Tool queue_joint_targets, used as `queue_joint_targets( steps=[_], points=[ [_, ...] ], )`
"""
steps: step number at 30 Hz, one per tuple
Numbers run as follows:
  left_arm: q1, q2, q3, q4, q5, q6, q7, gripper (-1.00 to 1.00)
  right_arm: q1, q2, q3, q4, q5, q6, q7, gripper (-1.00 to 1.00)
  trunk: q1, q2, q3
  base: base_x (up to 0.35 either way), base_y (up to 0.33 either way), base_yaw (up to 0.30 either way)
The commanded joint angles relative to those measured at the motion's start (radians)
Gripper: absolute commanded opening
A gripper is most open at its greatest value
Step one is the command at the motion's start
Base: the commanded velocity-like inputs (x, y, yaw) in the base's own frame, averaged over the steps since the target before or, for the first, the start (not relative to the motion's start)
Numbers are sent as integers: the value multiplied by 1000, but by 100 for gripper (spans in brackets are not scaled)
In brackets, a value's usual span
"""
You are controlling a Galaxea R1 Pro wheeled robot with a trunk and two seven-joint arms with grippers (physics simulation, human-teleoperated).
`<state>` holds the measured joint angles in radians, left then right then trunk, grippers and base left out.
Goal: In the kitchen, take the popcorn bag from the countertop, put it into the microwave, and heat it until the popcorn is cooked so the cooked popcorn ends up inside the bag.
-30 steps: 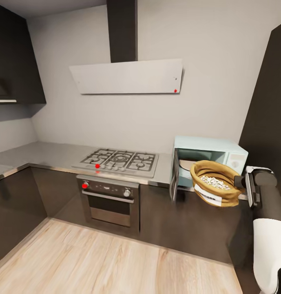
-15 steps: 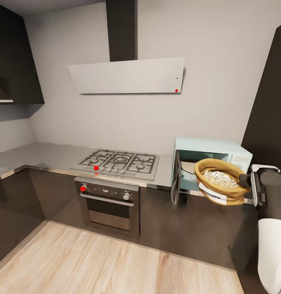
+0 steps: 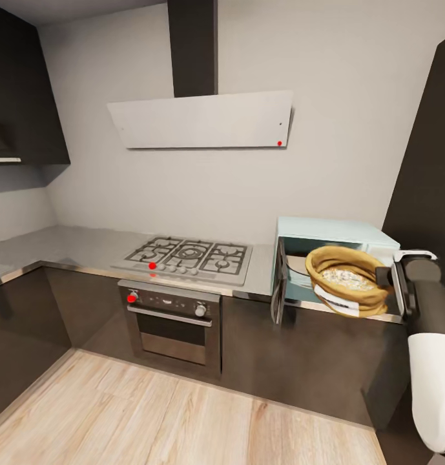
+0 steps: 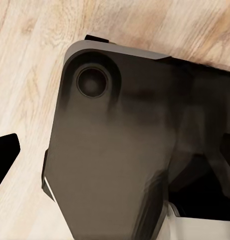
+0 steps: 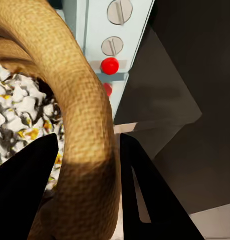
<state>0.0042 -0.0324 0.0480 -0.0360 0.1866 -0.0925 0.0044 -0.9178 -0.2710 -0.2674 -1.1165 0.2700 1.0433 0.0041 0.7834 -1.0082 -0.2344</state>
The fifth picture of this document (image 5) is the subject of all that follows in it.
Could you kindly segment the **popcorn bag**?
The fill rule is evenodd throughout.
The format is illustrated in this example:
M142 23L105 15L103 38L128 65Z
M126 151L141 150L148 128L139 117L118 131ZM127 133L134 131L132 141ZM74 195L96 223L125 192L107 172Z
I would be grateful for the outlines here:
M110 240L121 197L112 108L69 27L46 0L0 0L0 64L58 103L64 150L53 197L27 240Z

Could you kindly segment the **microwave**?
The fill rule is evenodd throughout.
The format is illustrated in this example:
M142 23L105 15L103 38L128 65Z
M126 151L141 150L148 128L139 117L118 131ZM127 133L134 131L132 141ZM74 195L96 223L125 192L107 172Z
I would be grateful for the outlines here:
M74 35L96 76L134 64L155 0L46 0Z

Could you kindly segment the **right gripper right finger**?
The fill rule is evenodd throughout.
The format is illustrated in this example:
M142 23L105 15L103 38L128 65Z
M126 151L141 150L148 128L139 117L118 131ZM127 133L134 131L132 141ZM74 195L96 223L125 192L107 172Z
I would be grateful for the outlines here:
M204 240L139 141L120 134L124 240ZM151 223L142 222L132 173L134 168Z

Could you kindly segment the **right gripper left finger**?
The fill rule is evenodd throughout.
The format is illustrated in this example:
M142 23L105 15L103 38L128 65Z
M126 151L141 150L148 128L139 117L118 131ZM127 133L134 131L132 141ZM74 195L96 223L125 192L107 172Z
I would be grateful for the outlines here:
M0 164L0 240L27 240L58 150L49 133Z

